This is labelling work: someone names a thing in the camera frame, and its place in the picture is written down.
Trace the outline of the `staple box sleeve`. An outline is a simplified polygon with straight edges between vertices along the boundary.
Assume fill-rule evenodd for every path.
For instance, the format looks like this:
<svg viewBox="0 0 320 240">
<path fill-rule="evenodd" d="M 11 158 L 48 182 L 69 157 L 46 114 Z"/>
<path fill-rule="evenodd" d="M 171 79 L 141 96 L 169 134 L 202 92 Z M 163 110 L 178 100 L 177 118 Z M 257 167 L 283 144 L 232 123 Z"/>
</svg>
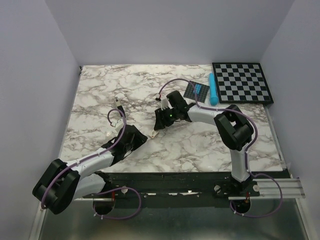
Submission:
<svg viewBox="0 0 320 240">
<path fill-rule="evenodd" d="M 151 133 L 149 134 L 149 137 L 151 139 L 154 139 L 158 135 L 158 133 L 159 133 L 158 131 L 152 130 Z"/>
</svg>

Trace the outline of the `black metal stapler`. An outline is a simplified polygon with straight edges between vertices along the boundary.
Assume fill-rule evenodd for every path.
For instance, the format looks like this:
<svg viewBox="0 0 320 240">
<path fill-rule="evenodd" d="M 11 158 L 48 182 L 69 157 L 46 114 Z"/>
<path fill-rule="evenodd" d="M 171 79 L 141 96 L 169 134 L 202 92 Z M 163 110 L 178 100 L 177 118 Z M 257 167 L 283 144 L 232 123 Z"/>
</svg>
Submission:
<svg viewBox="0 0 320 240">
<path fill-rule="evenodd" d="M 117 109 L 120 110 L 123 114 L 125 114 L 125 110 L 124 110 L 124 108 L 123 108 L 123 106 L 122 106 L 122 104 L 121 104 L 121 102 L 120 102 L 118 97 L 114 98 L 114 102 L 115 102 L 115 105 L 116 105 Z"/>
</svg>

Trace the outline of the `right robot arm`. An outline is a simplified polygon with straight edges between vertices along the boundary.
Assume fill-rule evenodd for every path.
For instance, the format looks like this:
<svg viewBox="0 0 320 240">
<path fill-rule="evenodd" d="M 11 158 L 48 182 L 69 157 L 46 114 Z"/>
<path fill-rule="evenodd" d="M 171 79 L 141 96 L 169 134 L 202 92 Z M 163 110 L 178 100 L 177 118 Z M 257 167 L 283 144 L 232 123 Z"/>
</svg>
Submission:
<svg viewBox="0 0 320 240">
<path fill-rule="evenodd" d="M 161 107 L 155 112 L 154 130 L 163 130 L 174 122 L 200 122 L 217 128 L 222 142 L 229 148 L 231 156 L 230 191 L 241 196 L 248 190 L 251 175 L 248 167 L 248 147 L 252 141 L 254 128 L 249 119 L 232 104 L 224 109 L 214 110 L 200 106 L 196 102 L 187 103 L 179 91 L 175 90 L 160 99 Z"/>
</svg>

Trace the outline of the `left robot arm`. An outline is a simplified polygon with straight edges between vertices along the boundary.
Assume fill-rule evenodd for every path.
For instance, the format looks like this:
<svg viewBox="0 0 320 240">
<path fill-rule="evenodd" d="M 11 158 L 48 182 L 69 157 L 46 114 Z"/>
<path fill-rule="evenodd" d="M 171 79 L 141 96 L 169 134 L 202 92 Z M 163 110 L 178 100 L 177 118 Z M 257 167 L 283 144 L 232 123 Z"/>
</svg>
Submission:
<svg viewBox="0 0 320 240">
<path fill-rule="evenodd" d="M 104 198 L 110 194 L 111 185 L 101 170 L 122 161 L 148 140 L 134 125 L 125 125 L 95 152 L 64 162 L 53 160 L 32 190 L 32 195 L 42 207 L 57 215 L 77 198 L 97 194 Z"/>
</svg>

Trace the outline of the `dark grey lego baseplate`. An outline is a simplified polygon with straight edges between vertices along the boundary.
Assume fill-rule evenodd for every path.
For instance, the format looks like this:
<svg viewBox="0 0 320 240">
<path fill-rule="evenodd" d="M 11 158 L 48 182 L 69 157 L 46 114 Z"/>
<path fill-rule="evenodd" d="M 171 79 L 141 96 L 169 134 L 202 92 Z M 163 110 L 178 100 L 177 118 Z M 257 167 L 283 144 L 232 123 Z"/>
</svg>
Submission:
<svg viewBox="0 0 320 240">
<path fill-rule="evenodd" d="M 190 100 L 195 100 L 196 94 L 197 101 L 200 103 L 204 103 L 206 101 L 209 89 L 210 87 L 208 85 L 191 81 L 190 83 L 188 83 L 183 97 Z"/>
</svg>

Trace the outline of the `blue lego brick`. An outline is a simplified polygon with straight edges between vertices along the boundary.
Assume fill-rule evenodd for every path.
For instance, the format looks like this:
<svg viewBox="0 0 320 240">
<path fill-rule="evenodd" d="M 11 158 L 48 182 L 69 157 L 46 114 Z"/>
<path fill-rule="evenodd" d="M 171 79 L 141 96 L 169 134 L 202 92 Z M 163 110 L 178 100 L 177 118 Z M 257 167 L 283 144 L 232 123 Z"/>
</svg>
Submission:
<svg viewBox="0 0 320 240">
<path fill-rule="evenodd" d="M 200 92 L 201 92 L 201 90 L 202 90 L 202 85 L 201 85 L 201 84 L 195 84 L 195 85 L 194 85 L 194 91 L 193 91 L 193 93 L 196 93 L 197 95 L 199 95 Z"/>
</svg>

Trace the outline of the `blue toy microphone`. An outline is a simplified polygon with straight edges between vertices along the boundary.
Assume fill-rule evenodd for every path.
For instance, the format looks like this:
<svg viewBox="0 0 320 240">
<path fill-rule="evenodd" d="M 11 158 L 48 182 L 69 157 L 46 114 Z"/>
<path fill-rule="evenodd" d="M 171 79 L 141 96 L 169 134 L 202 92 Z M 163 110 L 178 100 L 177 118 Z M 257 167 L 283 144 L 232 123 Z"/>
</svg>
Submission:
<svg viewBox="0 0 320 240">
<path fill-rule="evenodd" d="M 219 98 L 217 95 L 215 76 L 213 73 L 209 74 L 208 82 L 209 82 L 209 91 L 210 91 L 209 102 L 212 106 L 216 106 L 219 103 Z"/>
</svg>

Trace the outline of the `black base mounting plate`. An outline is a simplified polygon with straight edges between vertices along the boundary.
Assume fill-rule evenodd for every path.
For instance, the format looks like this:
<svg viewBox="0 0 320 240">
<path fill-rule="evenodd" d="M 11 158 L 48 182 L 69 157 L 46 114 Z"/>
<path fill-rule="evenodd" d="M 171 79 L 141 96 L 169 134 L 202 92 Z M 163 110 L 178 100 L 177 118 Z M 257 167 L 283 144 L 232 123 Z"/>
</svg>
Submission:
<svg viewBox="0 0 320 240">
<path fill-rule="evenodd" d="M 100 211 L 106 208 L 227 208 L 229 200 L 260 195 L 252 179 L 236 183 L 229 172 L 105 173 L 102 195 L 91 194 Z"/>
</svg>

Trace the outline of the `black white chessboard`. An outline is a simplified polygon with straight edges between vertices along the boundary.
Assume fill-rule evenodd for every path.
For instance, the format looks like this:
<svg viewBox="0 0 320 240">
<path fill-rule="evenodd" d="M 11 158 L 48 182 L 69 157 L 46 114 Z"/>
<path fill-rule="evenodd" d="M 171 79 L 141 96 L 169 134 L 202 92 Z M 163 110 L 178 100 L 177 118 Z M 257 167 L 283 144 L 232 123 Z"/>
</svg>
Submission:
<svg viewBox="0 0 320 240">
<path fill-rule="evenodd" d="M 274 103 L 262 66 L 257 62 L 213 62 L 216 94 L 221 104 Z"/>
</svg>

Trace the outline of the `aluminium rail frame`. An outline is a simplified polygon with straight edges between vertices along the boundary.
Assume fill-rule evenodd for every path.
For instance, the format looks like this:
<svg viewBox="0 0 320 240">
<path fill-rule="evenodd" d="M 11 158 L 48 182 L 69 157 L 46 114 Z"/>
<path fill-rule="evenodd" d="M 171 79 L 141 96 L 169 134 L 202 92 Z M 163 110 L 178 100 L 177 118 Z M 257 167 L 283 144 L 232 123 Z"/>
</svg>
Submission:
<svg viewBox="0 0 320 240">
<path fill-rule="evenodd" d="M 213 207 L 216 209 L 230 209 L 235 215 L 246 219 L 274 219 L 280 214 L 284 207 L 285 201 L 288 199 L 293 199 L 298 206 L 297 208 L 299 214 L 303 213 L 301 201 L 306 196 L 301 181 L 298 178 L 292 178 L 287 171 L 282 171 L 255 172 L 250 179 L 257 182 L 259 196 L 255 196 L 246 200 L 236 200 L 232 198 L 229 200 L 228 207 L 207 207 Z M 100 211 L 98 207 L 94 206 L 92 200 L 85 199 L 86 196 L 74 199 L 70 205 L 75 201 L 89 201 L 91 202 L 94 212 L 102 217 L 107 217 L 112 209 L 115 208 L 105 208 L 104 210 Z M 137 208 L 132 209 L 134 210 L 135 214 L 138 214 L 144 208 L 138 206 Z"/>
</svg>

